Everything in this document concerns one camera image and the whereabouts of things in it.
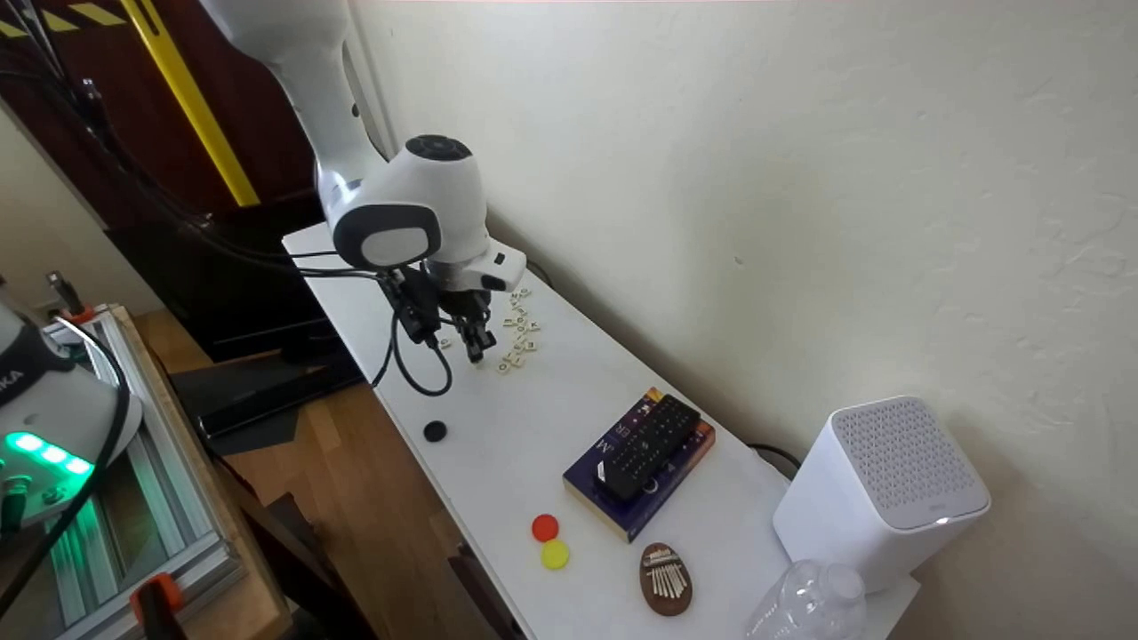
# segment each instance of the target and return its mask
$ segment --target white wall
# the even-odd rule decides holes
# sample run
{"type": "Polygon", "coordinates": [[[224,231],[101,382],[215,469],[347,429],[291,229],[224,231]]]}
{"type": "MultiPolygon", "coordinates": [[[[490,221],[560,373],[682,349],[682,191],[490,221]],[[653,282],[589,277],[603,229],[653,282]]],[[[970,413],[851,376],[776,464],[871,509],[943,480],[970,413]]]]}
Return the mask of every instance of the white wall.
{"type": "Polygon", "coordinates": [[[931,398],[995,494],[903,635],[1138,635],[1138,2],[365,2],[395,132],[721,424],[931,398]]]}
{"type": "Polygon", "coordinates": [[[56,306],[42,282],[45,269],[64,269],[86,302],[160,311],[146,282],[105,243],[88,202],[0,102],[0,273],[8,277],[0,293],[24,312],[56,306]]]}

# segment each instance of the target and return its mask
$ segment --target green light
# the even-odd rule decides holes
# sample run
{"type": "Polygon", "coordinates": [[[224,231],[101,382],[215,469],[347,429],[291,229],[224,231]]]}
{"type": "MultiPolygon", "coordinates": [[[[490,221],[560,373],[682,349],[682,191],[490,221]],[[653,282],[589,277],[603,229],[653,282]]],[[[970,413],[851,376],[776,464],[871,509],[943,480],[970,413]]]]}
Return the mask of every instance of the green light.
{"type": "Polygon", "coordinates": [[[68,466],[64,466],[68,472],[73,472],[73,475],[86,475],[86,472],[93,472],[93,466],[86,464],[86,460],[68,460],[68,466]]]}
{"type": "Polygon", "coordinates": [[[17,447],[17,452],[37,452],[42,441],[32,437],[32,433],[8,433],[8,447],[17,447]]]}
{"type": "Polygon", "coordinates": [[[64,452],[64,447],[45,443],[45,447],[37,452],[37,460],[56,466],[56,464],[64,464],[64,460],[68,460],[68,452],[64,452]]]}

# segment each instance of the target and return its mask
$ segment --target plastic bottle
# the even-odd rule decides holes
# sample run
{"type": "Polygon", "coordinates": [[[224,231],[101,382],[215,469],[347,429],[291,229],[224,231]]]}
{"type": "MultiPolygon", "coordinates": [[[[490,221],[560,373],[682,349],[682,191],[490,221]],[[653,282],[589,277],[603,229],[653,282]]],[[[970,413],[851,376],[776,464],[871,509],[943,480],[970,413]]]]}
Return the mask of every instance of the plastic bottle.
{"type": "Polygon", "coordinates": [[[864,587],[857,569],[794,563],[757,601],[742,640],[857,640],[864,587]]]}

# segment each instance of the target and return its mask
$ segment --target white desk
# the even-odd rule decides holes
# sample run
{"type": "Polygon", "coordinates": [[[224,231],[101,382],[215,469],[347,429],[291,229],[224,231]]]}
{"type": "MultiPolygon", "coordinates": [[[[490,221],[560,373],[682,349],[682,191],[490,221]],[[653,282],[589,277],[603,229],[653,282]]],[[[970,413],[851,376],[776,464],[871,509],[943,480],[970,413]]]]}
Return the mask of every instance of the white desk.
{"type": "MultiPolygon", "coordinates": [[[[328,229],[283,238],[286,251],[328,248],[328,229]]],[[[333,255],[297,258],[303,268],[340,268],[333,255]]],[[[308,277],[312,295],[371,376],[388,349],[388,298],[374,282],[308,277]]],[[[490,573],[499,594],[534,640],[557,635],[715,635],[742,632],[757,596],[783,577],[787,556],[770,530],[787,480],[727,429],[715,433],[707,460],[686,475],[667,504],[627,544],[574,498],[560,472],[587,452],[647,386],[667,386],[636,357],[598,331],[537,277],[521,277],[526,312],[539,325],[537,353],[521,369],[501,373],[512,346],[501,326],[512,315],[507,295],[493,295],[490,331],[499,349],[486,364],[464,364],[448,326],[456,386],[445,398],[416,394],[391,368],[376,398],[401,441],[429,475],[462,538],[490,573]],[[422,441],[429,421],[448,424],[440,443],[422,441]],[[537,563],[528,520],[555,513],[572,563],[547,573],[537,563]],[[636,584],[644,544],[670,544],[692,577],[692,605],[679,620],[653,614],[636,584]]],[[[440,382],[433,353],[401,341],[405,364],[422,383],[440,382]]],[[[868,635],[887,635],[917,584],[892,587],[868,605],[868,635]]]]}

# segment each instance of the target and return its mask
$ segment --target floor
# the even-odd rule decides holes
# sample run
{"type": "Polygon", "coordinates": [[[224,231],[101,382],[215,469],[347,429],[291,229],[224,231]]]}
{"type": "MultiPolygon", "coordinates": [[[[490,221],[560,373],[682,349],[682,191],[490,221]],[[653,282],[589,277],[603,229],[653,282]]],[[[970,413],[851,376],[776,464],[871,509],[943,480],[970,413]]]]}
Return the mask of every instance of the floor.
{"type": "MultiPolygon", "coordinates": [[[[169,373],[209,368],[169,312],[139,315],[169,373]]],[[[308,403],[293,441],[232,454],[259,503],[293,494],[362,614],[382,640],[493,635],[445,558],[440,503],[371,386],[308,403]]]]}

